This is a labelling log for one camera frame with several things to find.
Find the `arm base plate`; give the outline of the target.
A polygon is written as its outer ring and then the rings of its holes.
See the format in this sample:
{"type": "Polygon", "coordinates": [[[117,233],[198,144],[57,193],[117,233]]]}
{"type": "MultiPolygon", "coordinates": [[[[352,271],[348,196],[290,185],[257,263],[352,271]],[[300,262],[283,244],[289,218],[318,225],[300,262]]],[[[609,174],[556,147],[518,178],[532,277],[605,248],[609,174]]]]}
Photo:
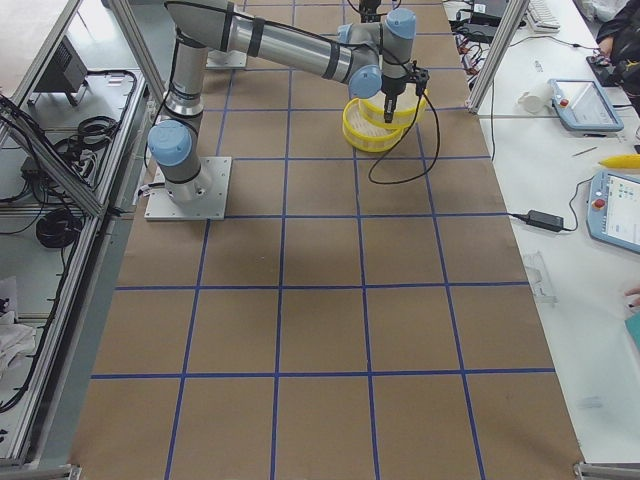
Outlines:
{"type": "Polygon", "coordinates": [[[247,65],[247,55],[243,52],[231,50],[222,52],[210,50],[207,55],[205,65],[206,70],[238,70],[245,69],[247,65]]]}
{"type": "Polygon", "coordinates": [[[159,188],[149,191],[145,218],[152,221],[223,220],[232,168],[231,157],[199,158],[201,170],[184,184],[166,182],[157,169],[154,182],[159,188]]]}

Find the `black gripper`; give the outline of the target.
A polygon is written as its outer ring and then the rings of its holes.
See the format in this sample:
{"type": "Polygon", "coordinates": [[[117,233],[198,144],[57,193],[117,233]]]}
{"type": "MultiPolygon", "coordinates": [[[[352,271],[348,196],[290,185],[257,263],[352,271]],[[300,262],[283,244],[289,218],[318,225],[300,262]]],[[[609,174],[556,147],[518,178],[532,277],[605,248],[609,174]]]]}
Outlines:
{"type": "Polygon", "coordinates": [[[386,123],[391,123],[397,106],[398,93],[394,90],[384,93],[383,118],[386,123]]]}

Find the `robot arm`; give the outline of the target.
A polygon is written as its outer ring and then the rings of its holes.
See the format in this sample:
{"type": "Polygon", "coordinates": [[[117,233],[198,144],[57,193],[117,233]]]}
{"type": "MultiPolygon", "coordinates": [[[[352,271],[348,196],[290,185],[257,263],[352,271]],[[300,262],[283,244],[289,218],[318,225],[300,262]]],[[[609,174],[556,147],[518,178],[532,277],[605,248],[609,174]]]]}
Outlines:
{"type": "Polygon", "coordinates": [[[411,59],[416,16],[405,8],[378,22],[342,25],[338,39],[240,12],[231,1],[167,1],[175,28],[171,78],[162,108],[164,119],[152,127],[147,145],[164,176],[170,201],[186,205],[203,199],[213,174],[196,153],[204,106],[201,98],[209,51],[238,51],[249,57],[339,82],[351,96],[383,93],[383,118],[394,118],[397,99],[408,84],[426,90],[428,73],[411,59]]]}

